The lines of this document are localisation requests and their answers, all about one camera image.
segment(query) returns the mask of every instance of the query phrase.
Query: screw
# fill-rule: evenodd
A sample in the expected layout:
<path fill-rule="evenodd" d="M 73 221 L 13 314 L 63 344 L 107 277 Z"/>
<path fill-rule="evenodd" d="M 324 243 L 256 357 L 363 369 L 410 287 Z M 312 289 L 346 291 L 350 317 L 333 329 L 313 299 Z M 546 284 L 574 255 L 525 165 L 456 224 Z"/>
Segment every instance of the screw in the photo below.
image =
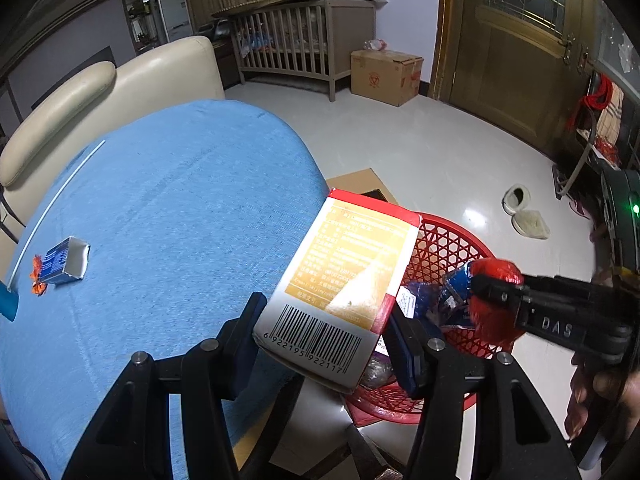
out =
<path fill-rule="evenodd" d="M 211 352 L 218 348 L 219 345 L 220 343 L 218 343 L 217 339 L 209 338 L 200 343 L 200 348 L 202 348 L 205 352 Z"/>
<path fill-rule="evenodd" d="M 438 339 L 437 337 L 432 337 L 429 339 L 427 346 L 431 348 L 431 350 L 435 350 L 439 352 L 440 350 L 444 350 L 444 341 L 442 339 Z"/>
<path fill-rule="evenodd" d="M 133 352 L 133 354 L 131 354 L 131 362 L 135 365 L 140 366 L 143 362 L 146 361 L 146 358 L 148 357 L 148 353 L 143 350 L 138 350 L 137 352 Z"/>
<path fill-rule="evenodd" d="M 498 352 L 495 355 L 495 358 L 498 359 L 498 362 L 503 365 L 510 365 L 513 363 L 513 356 L 508 352 Z"/>

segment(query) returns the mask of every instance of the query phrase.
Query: blue fabric cover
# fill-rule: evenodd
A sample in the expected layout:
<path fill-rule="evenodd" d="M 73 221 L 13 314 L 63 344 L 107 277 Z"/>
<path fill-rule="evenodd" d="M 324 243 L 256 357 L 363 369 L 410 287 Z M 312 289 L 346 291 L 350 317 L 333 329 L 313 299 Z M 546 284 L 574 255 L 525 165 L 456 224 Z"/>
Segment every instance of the blue fabric cover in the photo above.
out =
<path fill-rule="evenodd" d="M 232 101 L 162 110 L 104 137 L 68 184 L 20 264 L 14 322 L 0 318 L 0 390 L 24 446 L 58 480 L 132 352 L 186 352 L 270 297 L 327 194 L 296 133 Z M 17 255 L 69 174 L 60 174 Z M 30 293 L 32 257 L 73 235 L 91 244 L 82 282 Z M 232 444 L 290 372 L 258 354 L 248 388 L 225 403 Z M 172 396 L 174 478 L 187 478 L 179 398 Z"/>

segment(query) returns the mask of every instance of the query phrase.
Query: wooden door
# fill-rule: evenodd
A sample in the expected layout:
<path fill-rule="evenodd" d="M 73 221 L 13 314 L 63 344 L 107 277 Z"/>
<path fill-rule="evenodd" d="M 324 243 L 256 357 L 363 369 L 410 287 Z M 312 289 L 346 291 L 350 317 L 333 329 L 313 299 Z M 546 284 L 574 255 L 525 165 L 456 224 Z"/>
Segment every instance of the wooden door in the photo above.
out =
<path fill-rule="evenodd" d="M 578 62 L 591 44 L 589 5 L 464 0 L 450 103 L 553 155 L 588 84 Z"/>

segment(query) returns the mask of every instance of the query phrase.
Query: barcode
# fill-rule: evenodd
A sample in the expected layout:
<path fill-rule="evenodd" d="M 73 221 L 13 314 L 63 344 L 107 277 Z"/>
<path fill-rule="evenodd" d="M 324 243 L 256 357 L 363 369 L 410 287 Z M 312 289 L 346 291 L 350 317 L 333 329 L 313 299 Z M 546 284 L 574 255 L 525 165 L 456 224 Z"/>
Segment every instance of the barcode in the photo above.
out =
<path fill-rule="evenodd" d="M 293 354 L 343 374 L 362 341 L 358 336 L 289 304 L 285 305 L 268 337 Z"/>

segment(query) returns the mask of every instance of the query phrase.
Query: door frame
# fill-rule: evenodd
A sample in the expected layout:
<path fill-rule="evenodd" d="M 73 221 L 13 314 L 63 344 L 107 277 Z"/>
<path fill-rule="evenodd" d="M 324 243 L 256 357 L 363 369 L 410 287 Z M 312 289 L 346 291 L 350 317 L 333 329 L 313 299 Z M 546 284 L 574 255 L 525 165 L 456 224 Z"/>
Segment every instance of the door frame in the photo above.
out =
<path fill-rule="evenodd" d="M 428 97 L 449 102 L 462 30 L 462 12 L 465 0 L 439 0 L 436 48 L 431 67 Z"/>

